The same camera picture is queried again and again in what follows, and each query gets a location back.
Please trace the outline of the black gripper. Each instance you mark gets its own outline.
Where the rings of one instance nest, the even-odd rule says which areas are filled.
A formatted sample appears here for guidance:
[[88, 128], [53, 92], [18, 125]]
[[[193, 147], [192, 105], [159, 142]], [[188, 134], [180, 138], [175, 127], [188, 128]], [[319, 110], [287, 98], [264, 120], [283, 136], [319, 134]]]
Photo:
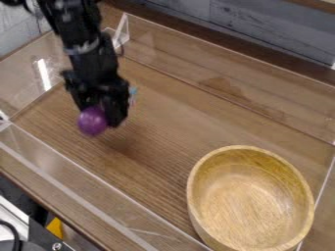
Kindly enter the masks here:
[[[117, 56], [109, 35], [100, 35], [99, 46], [84, 54], [69, 56], [72, 69], [64, 70], [65, 89], [70, 93], [80, 111], [97, 105], [97, 92], [109, 91], [116, 86], [128, 85], [119, 75]], [[128, 117], [129, 93], [111, 93], [101, 98], [107, 125], [119, 127]]]

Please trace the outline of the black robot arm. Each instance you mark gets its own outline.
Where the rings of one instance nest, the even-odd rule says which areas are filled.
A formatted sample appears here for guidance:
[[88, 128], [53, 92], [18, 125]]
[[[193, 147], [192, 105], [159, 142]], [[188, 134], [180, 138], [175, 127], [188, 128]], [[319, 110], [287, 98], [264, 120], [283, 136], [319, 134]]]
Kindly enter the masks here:
[[119, 127], [128, 117], [129, 82], [119, 75], [111, 36], [100, 29], [96, 0], [34, 0], [62, 43], [70, 69], [60, 72], [80, 111], [99, 106], [105, 123]]

